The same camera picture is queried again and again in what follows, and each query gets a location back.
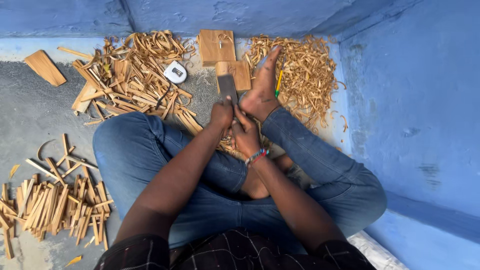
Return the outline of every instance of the beaded bracelet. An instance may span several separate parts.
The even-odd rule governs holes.
[[[265,150],[264,148],[260,149],[260,151],[256,152],[251,157],[247,158],[247,160],[245,160],[245,165],[248,167],[249,165],[254,164],[259,158],[268,155],[268,153],[268,150]]]

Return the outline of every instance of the jeans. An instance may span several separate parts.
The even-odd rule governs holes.
[[[262,133],[280,145],[313,180],[314,188],[307,189],[307,194],[329,213],[346,237],[385,211],[385,193],[372,172],[307,130],[284,108],[265,120]],[[139,112],[100,124],[93,138],[94,153],[121,219],[158,171],[189,141],[159,117]],[[170,229],[170,248],[244,227],[271,238],[285,251],[305,253],[271,197],[240,201],[228,196],[240,190],[246,175],[243,161],[215,151],[187,206]]]

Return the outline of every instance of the person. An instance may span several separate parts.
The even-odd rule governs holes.
[[[240,106],[231,98],[214,104],[192,140],[139,112],[98,127],[95,157],[123,222],[96,269],[373,269],[346,237],[383,214],[385,193],[363,164],[280,106],[281,50],[261,62]],[[275,162],[264,155],[248,116],[286,155]],[[254,157],[248,165],[216,150],[229,133]],[[311,178],[307,190],[286,177],[295,166]],[[235,199],[239,191],[252,200]]]

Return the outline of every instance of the gray floor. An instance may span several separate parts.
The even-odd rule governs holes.
[[[14,197],[13,189],[24,179],[39,173],[24,160],[36,160],[40,145],[55,139],[44,147],[42,156],[58,160],[63,155],[63,133],[68,135],[70,144],[76,146],[75,155],[95,163],[92,135],[96,125],[83,125],[91,119],[86,114],[75,116],[71,110],[85,80],[69,64],[58,63],[57,66],[67,82],[53,87],[25,63],[0,61],[0,172],[3,174],[2,183],[9,183],[10,197]],[[194,95],[188,108],[197,113],[196,120],[201,125],[208,123],[211,106],[220,98],[216,91],[215,71],[198,69],[190,73],[186,83],[180,86]],[[14,164],[21,166],[8,180],[8,172]],[[92,174],[95,180],[100,180],[97,172]],[[74,176],[75,173],[69,175],[66,181],[72,183]],[[45,181],[47,178],[41,175],[40,179]],[[107,221],[110,243],[119,226],[120,220],[114,209]],[[18,237],[12,241],[14,259],[6,259],[3,243],[0,243],[0,269],[60,269],[79,255],[83,255],[83,259],[69,269],[92,269],[104,251],[102,245],[83,247],[93,236],[91,230],[78,246],[66,231],[57,236],[48,234],[41,243],[30,233],[19,235],[19,232],[17,228]]]

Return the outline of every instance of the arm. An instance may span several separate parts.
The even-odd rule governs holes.
[[[115,243],[150,233],[168,240],[170,226],[190,199],[200,176],[232,121],[230,99],[212,108],[211,121],[145,187],[125,216]]]
[[[260,150],[256,125],[235,106],[232,131],[238,149],[250,157]],[[280,214],[308,252],[327,240],[346,241],[328,213],[305,191],[294,185],[267,157],[257,160],[252,168],[262,179]]]

